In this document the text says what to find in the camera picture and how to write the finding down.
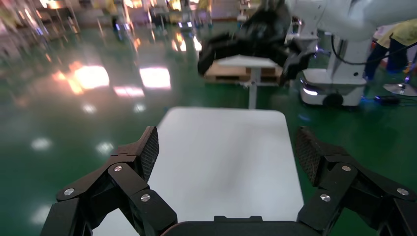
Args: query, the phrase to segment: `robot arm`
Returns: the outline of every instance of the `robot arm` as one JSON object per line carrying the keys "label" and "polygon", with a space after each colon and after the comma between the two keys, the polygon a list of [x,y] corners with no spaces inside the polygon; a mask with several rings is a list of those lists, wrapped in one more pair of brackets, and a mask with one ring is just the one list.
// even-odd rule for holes
{"label": "robot arm", "polygon": [[314,46],[292,40],[285,43],[291,23],[285,0],[264,0],[257,11],[234,33],[223,33],[204,41],[197,70],[204,75],[218,59],[244,55],[269,58],[283,67],[280,85],[295,78],[308,66]]}
{"label": "robot arm", "polygon": [[286,0],[286,5],[318,29],[352,41],[371,38],[379,26],[417,18],[416,0]]}
{"label": "robot arm", "polygon": [[[156,127],[149,126],[139,141],[119,147],[100,169],[57,193],[41,236],[92,236],[117,208],[140,236],[327,236],[344,208],[380,236],[417,235],[417,195],[412,189],[366,169],[343,147],[321,142],[307,127],[298,129],[295,150],[317,187],[296,222],[213,216],[213,221],[178,223],[174,209],[148,185],[159,154]],[[182,184],[179,181],[178,191]]]}

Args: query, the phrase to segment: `white tabletop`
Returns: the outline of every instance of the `white tabletop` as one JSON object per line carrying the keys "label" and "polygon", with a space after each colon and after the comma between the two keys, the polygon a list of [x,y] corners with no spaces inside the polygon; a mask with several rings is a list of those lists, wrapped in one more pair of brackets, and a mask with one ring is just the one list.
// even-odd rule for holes
{"label": "white tabletop", "polygon": [[244,66],[251,68],[276,68],[277,64],[268,58],[257,58],[237,55],[233,57],[223,58],[216,61],[217,64],[223,66]]}
{"label": "white tabletop", "polygon": [[[159,156],[148,184],[178,222],[212,221],[217,215],[296,221],[303,199],[282,113],[173,108],[158,135]],[[135,235],[127,226],[116,210],[94,235],[120,235],[118,227],[124,236]]]}

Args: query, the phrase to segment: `person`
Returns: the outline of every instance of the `person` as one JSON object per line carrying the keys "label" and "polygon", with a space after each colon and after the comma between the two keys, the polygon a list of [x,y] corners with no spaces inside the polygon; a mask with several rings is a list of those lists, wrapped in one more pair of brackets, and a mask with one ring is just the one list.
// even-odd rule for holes
{"label": "person", "polygon": [[[372,53],[369,55],[365,66],[364,77],[367,80],[373,80],[375,72],[381,63],[380,58],[387,52],[390,54],[410,46],[417,42],[417,19],[401,22],[395,25],[391,30],[381,37]],[[388,57],[388,73],[398,73],[408,65],[407,50],[402,50]]]}
{"label": "person", "polygon": [[210,2],[209,0],[199,0],[197,4],[197,9],[194,10],[194,25],[196,28],[203,26],[203,20],[201,19],[199,13],[204,12],[206,15],[206,21],[209,28],[213,27],[213,22],[211,20],[211,13],[209,11]]}
{"label": "person", "polygon": [[114,32],[118,32],[118,10],[114,0],[92,0],[92,6],[94,8],[101,8],[103,9],[104,14],[109,14],[112,19],[112,28]]}
{"label": "person", "polygon": [[17,32],[16,27],[22,25],[13,4],[8,0],[0,0],[0,21],[13,32]]}

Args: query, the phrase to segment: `white stand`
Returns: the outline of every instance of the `white stand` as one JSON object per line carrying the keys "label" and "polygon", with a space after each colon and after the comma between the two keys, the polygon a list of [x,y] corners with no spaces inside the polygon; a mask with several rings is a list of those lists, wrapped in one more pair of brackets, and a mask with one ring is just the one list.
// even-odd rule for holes
{"label": "white stand", "polygon": [[258,86],[278,86],[278,83],[261,83],[261,69],[277,67],[277,64],[267,58],[238,55],[220,59],[217,61],[217,64],[221,66],[241,66],[251,68],[250,80],[241,83],[244,87],[249,88],[249,109],[256,109]]}
{"label": "white stand", "polygon": [[239,15],[237,17],[238,22],[243,23],[248,19],[248,15],[246,11],[249,9],[256,9],[258,8],[259,4],[244,4],[242,1],[239,3]]}
{"label": "white stand", "polygon": [[[335,48],[346,61],[364,62],[368,56],[371,39],[362,42],[338,42]],[[362,78],[364,65],[349,65],[341,62],[332,53],[327,69],[306,69],[300,89],[303,102],[323,105],[330,94],[342,96],[342,106],[357,106],[360,103],[366,81]]]}
{"label": "white stand", "polygon": [[416,68],[417,63],[417,53],[414,56],[413,64],[410,66],[410,71],[408,72],[407,76],[405,77],[404,82],[400,84],[386,84],[384,88],[394,94],[409,96],[409,97],[416,97],[417,91],[416,89],[410,85],[410,79],[413,76],[414,69]]}

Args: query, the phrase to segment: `cable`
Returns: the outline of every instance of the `cable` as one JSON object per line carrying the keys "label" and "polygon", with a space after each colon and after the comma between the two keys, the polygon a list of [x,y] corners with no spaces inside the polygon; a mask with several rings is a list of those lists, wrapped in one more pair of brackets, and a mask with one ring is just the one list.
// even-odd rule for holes
{"label": "cable", "polygon": [[349,61],[345,61],[343,58],[341,58],[341,57],[339,56],[339,54],[337,54],[336,49],[334,48],[334,36],[333,36],[333,35],[331,36],[331,49],[332,49],[332,51],[333,51],[333,54],[334,54],[334,55],[336,56],[336,58],[337,58],[337,59],[339,59],[341,62],[343,62],[343,63],[345,63],[345,64],[348,64],[348,65],[366,65],[366,64],[369,64],[369,63],[380,62],[382,59],[388,58],[389,56],[394,55],[394,54],[396,54],[396,53],[399,53],[399,52],[401,52],[401,51],[403,51],[403,50],[407,50],[407,49],[409,49],[409,48],[411,48],[411,47],[413,47],[413,46],[415,46],[415,45],[417,45],[417,42],[415,42],[415,43],[413,43],[413,44],[411,44],[411,45],[409,45],[409,46],[407,46],[407,47],[403,47],[403,48],[401,48],[401,49],[399,49],[399,50],[397,50],[397,51],[395,51],[395,52],[392,52],[392,53],[390,53],[390,54],[388,54],[388,55],[386,55],[386,56],[383,56],[383,57],[378,58],[378,59],[375,59],[375,60],[370,60],[370,61],[367,61],[367,62],[361,62],[361,63],[359,63],[359,62],[349,62]]}
{"label": "cable", "polygon": [[394,95],[375,96],[374,98],[362,97],[362,101],[377,103],[381,106],[417,107],[417,100],[411,98],[402,98]]}

